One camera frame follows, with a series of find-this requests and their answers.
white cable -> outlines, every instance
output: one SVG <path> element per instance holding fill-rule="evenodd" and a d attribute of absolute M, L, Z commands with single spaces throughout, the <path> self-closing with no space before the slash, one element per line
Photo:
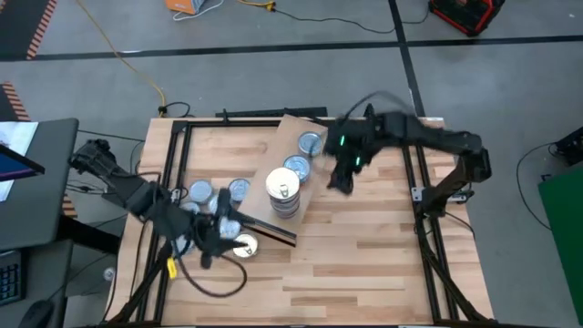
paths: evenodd
<path fill-rule="evenodd" d="M 178 18 L 178 16 L 179 16 L 180 14 L 182 14 L 182 12 L 177 12 L 177 13 L 176 13 L 176 14 L 175 14 L 175 15 L 172 17 L 172 19 L 173 19 L 175 22 L 179 22 L 179 21 L 181 21 L 181 20 L 185 20 L 185 19 L 196 18 L 196 17 L 198 17 L 198 16 L 200 16 L 200 15 L 202 15 L 202 14 L 206 13 L 206 12 L 209 12 L 209 11 L 210 11 L 210 10 L 212 10 L 212 9 L 215 9 L 215 8 L 218 8 L 218 7 L 220 7 L 220 5 L 222 5 L 224 2 L 225 2 L 225 0 L 220 0 L 220 2 L 219 2 L 218 4 L 216 4 L 216 5 L 212 6 L 212 7 L 209 7 L 209 8 L 207 8 L 207 9 L 205 9 L 205 10 L 201 11 L 200 13 L 198 13 L 198 14 L 196 14 L 196 15 L 189 15 L 189 16 L 186 16 L 186 17 L 181 17 L 181 18 Z"/>

yellow tag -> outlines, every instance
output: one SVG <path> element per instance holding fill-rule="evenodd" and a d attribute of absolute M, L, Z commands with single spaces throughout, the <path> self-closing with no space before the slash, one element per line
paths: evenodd
<path fill-rule="evenodd" d="M 176 264 L 174 263 L 174 259 L 169 257 L 168 260 L 166 261 L 166 266 L 168 267 L 168 274 L 170 276 L 170 279 L 176 278 L 176 274 L 178 272 L 176 271 Z"/>

red object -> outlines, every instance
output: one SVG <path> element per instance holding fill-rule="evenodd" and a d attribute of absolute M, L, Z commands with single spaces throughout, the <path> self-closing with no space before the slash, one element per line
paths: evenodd
<path fill-rule="evenodd" d="M 467 36 L 482 33 L 505 0 L 430 0 L 429 9 Z"/>

orange object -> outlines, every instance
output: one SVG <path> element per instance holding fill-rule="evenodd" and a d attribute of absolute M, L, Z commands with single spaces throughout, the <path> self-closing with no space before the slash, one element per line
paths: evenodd
<path fill-rule="evenodd" d="M 166 7 L 170 10 L 195 15 L 200 10 L 204 0 L 165 0 Z"/>

green panel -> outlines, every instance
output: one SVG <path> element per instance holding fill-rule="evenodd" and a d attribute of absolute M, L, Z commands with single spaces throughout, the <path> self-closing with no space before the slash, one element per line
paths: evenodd
<path fill-rule="evenodd" d="M 538 185 L 579 324 L 583 325 L 583 168 Z"/>

